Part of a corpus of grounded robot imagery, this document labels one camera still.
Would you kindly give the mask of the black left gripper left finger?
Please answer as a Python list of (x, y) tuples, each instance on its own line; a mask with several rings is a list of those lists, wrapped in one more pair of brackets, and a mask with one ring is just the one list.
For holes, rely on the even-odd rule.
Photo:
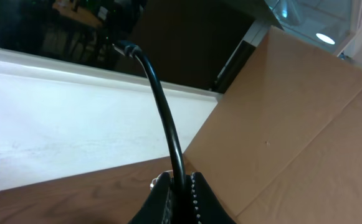
[(162, 173), (144, 202), (141, 209), (128, 222), (129, 224), (162, 224), (168, 218), (168, 197), (170, 192), (171, 176)]

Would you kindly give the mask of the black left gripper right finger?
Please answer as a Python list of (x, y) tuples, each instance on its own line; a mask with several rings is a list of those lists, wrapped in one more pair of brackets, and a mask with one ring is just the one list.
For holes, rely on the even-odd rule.
[(236, 224), (218, 201), (200, 172), (187, 176), (189, 198), (185, 208), (185, 223)]

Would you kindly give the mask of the brown cardboard box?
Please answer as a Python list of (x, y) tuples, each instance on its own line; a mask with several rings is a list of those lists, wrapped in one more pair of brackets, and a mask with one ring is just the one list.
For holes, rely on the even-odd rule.
[(239, 223), (362, 223), (362, 70), (272, 27), (184, 154)]

